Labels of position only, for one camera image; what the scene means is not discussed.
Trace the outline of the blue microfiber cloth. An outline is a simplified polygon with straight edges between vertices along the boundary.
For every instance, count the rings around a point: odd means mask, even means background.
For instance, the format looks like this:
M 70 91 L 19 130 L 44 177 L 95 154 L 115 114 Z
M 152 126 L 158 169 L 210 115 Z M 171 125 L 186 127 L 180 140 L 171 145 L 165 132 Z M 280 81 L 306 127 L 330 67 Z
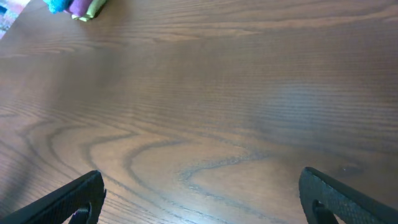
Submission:
M 73 0 L 43 0 L 43 2 L 52 14 L 56 14 L 68 10 Z

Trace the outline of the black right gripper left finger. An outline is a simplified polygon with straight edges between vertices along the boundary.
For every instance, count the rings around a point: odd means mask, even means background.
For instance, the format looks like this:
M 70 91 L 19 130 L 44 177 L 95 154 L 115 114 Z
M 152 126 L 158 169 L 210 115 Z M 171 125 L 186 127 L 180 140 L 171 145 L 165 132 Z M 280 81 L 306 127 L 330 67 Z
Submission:
M 3 224 L 97 224 L 106 197 L 101 172 L 92 170 L 1 219 Z

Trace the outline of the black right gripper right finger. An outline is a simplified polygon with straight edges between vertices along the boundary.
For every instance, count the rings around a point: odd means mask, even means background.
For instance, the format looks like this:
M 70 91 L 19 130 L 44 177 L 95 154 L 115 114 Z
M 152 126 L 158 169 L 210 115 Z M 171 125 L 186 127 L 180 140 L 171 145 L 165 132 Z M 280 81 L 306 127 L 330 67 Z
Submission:
M 397 210 L 312 167 L 305 167 L 298 188 L 309 224 L 393 224 Z

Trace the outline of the green folded cloth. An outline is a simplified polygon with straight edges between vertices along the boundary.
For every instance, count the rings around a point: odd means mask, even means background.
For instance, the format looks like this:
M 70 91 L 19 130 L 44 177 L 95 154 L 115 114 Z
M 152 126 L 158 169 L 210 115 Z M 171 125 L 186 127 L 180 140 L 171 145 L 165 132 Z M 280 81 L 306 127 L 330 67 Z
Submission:
M 100 9 L 105 5 L 106 2 L 107 2 L 107 0 L 92 0 L 90 5 L 88 6 L 88 10 L 84 16 L 78 16 L 78 15 L 72 14 L 72 19 L 81 20 L 84 22 L 92 20 L 100 12 Z

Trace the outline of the folded purple cloth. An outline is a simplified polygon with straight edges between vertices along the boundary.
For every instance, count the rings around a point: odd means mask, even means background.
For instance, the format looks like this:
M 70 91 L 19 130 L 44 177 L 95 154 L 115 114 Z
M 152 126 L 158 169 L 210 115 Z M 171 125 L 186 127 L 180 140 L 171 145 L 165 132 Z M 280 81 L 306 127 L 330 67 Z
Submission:
M 78 17 L 85 16 L 92 2 L 93 0 L 72 0 L 65 12 Z

